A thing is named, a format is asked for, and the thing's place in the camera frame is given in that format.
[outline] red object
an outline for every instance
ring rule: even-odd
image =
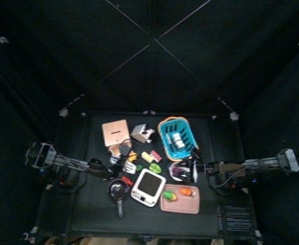
[[[156,163],[163,159],[155,150],[150,151],[150,156],[155,159]]]
[[[132,186],[134,184],[132,180],[125,176],[121,177],[121,180],[126,183],[128,186]]]

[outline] yellow object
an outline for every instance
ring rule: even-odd
[[[141,153],[141,158],[148,164],[152,164],[155,160],[145,152]]]
[[[132,162],[134,160],[136,160],[136,153],[133,151],[130,151],[128,161]]]

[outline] green object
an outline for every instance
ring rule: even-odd
[[[164,199],[167,201],[175,201],[177,199],[176,194],[171,190],[165,190],[164,191]]]
[[[137,165],[134,170],[136,171],[141,171],[142,170],[142,166],[141,165]]]
[[[150,164],[149,165],[149,170],[155,173],[161,173],[161,168],[157,164]]]

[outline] pink tray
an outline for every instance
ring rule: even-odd
[[[180,188],[189,188],[195,193],[195,196],[185,196],[179,193]],[[176,196],[176,201],[167,201],[164,199],[164,195],[160,196],[161,210],[165,212],[180,212],[180,213],[192,213],[196,214],[199,212],[199,190],[197,187],[180,186],[180,185],[164,185],[164,190],[172,191]]]

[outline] blue basket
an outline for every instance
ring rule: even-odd
[[[197,145],[188,121],[181,117],[169,117],[159,123],[157,127],[167,158],[171,161],[180,161],[189,157]]]

